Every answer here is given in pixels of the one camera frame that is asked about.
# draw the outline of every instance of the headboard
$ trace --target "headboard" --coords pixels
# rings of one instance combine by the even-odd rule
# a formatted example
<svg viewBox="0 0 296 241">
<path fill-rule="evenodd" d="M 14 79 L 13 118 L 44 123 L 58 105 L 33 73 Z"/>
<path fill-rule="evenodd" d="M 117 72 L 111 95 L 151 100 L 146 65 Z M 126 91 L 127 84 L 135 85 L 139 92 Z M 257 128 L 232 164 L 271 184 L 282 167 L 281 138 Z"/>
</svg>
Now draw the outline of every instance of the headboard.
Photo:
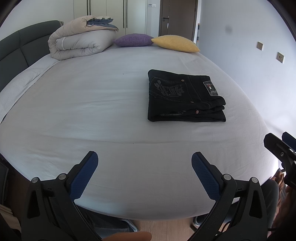
<svg viewBox="0 0 296 241">
<path fill-rule="evenodd" d="M 20 72 L 49 54 L 48 38 L 62 22 L 37 23 L 0 41 L 0 91 Z"/>
</svg>

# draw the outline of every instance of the electrical outlet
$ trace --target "electrical outlet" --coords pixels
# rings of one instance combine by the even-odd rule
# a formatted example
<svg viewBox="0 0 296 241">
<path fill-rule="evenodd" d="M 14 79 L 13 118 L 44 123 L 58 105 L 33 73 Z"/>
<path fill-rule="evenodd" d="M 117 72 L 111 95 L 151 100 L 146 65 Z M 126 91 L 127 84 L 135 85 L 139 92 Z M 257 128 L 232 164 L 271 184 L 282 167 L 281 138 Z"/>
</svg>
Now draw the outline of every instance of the electrical outlet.
<svg viewBox="0 0 296 241">
<path fill-rule="evenodd" d="M 278 60 L 278 61 L 280 61 L 281 63 L 283 63 L 283 61 L 284 61 L 284 57 L 285 56 L 283 56 L 281 53 L 277 53 L 277 55 L 276 55 L 276 59 Z"/>
<path fill-rule="evenodd" d="M 263 43 L 257 42 L 257 49 L 263 49 Z"/>
</svg>

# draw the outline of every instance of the white cabinet door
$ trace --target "white cabinet door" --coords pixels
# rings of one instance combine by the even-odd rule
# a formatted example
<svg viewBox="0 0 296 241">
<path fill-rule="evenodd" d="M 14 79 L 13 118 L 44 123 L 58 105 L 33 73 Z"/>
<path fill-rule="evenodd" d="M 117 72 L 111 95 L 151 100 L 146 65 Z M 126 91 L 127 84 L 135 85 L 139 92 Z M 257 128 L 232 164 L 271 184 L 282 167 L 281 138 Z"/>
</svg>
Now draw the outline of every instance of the white cabinet door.
<svg viewBox="0 0 296 241">
<path fill-rule="evenodd" d="M 74 0 L 74 18 L 79 18 L 87 15 L 87 1 Z"/>
<path fill-rule="evenodd" d="M 146 30 L 146 0 L 126 1 L 126 34 L 144 34 Z"/>
<path fill-rule="evenodd" d="M 90 10 L 95 17 L 106 16 L 106 0 L 90 0 Z"/>
<path fill-rule="evenodd" d="M 113 22 L 110 24 L 118 27 L 119 32 L 117 37 L 121 37 L 126 34 L 125 23 L 125 0 L 107 0 L 107 16 L 113 18 Z"/>
</svg>

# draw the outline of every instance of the brown wooden door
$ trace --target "brown wooden door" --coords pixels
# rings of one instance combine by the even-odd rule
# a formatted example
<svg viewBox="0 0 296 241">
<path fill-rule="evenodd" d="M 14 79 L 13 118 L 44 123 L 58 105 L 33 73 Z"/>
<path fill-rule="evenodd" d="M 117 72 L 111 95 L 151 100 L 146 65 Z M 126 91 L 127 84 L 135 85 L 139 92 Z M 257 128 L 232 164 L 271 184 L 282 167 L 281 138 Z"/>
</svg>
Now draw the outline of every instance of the brown wooden door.
<svg viewBox="0 0 296 241">
<path fill-rule="evenodd" d="M 197 0 L 162 0 L 160 36 L 179 35 L 193 40 Z"/>
</svg>

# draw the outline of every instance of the textured blue rubber pad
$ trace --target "textured blue rubber pad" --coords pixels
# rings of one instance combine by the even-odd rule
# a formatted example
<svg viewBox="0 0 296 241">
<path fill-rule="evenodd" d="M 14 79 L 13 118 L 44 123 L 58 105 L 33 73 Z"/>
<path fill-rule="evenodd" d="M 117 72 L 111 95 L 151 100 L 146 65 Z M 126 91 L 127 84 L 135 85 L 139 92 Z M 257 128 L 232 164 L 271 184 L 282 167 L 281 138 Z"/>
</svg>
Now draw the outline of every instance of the textured blue rubber pad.
<svg viewBox="0 0 296 241">
<path fill-rule="evenodd" d="M 76 175 L 71 183 L 69 195 L 72 201 L 81 197 L 91 176 L 96 170 L 98 163 L 98 155 L 94 152 L 86 161 L 84 166 L 80 169 L 79 173 Z"/>
<path fill-rule="evenodd" d="M 217 202 L 220 199 L 219 184 L 210 170 L 196 153 L 192 155 L 191 164 L 209 198 Z"/>
<path fill-rule="evenodd" d="M 281 136 L 283 142 L 285 142 L 289 147 L 296 151 L 296 139 L 291 136 L 289 133 L 284 132 Z"/>
</svg>

